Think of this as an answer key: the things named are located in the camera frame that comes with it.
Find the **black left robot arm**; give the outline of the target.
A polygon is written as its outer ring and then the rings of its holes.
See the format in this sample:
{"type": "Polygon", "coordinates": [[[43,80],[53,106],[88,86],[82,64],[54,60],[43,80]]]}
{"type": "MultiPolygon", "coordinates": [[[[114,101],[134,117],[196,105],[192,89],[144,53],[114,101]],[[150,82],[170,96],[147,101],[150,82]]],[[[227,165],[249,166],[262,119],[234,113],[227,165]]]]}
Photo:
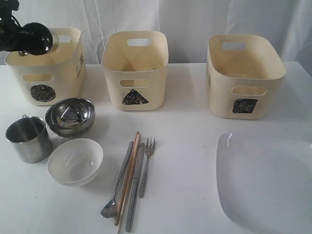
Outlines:
{"type": "Polygon", "coordinates": [[[0,50],[34,56],[51,52],[56,42],[52,31],[38,22],[21,26],[12,15],[13,11],[18,11],[19,6],[17,0],[0,2],[0,50]]]}

